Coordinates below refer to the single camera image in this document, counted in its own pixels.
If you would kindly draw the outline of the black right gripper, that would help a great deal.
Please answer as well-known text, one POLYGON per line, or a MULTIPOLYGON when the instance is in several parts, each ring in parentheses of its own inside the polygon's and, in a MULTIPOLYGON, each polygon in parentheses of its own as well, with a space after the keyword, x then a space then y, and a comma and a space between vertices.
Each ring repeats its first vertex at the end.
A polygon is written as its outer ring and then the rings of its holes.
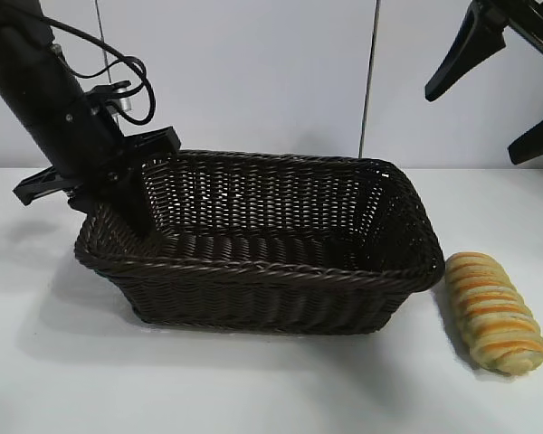
MULTIPOLYGON (((470 2, 452 46, 424 86, 424 97, 439 99, 469 71, 504 49, 506 27, 543 55, 543 1, 470 2)), ((514 165, 543 156, 543 120, 513 141, 508 152, 514 165)))

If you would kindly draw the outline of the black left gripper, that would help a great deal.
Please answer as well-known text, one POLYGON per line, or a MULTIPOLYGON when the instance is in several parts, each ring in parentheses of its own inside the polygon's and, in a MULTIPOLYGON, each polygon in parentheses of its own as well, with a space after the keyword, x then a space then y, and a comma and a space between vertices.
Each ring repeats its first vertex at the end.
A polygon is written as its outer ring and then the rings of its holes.
POLYGON ((138 236, 153 230, 142 166, 177 153, 181 142, 172 127, 126 137, 105 108, 84 97, 65 105, 60 98, 19 95, 12 111, 51 163, 15 187, 23 204, 65 191, 74 211, 93 213, 99 201, 138 236))

